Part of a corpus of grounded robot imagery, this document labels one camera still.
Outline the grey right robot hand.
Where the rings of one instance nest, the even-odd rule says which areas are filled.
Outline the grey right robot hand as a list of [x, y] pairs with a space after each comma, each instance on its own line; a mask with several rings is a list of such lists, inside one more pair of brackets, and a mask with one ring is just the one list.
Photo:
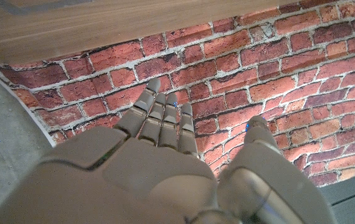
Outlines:
[[192, 107], [152, 79], [112, 128], [46, 154], [0, 205], [0, 223], [335, 223], [321, 192], [285, 159], [267, 121], [214, 175], [200, 160]]

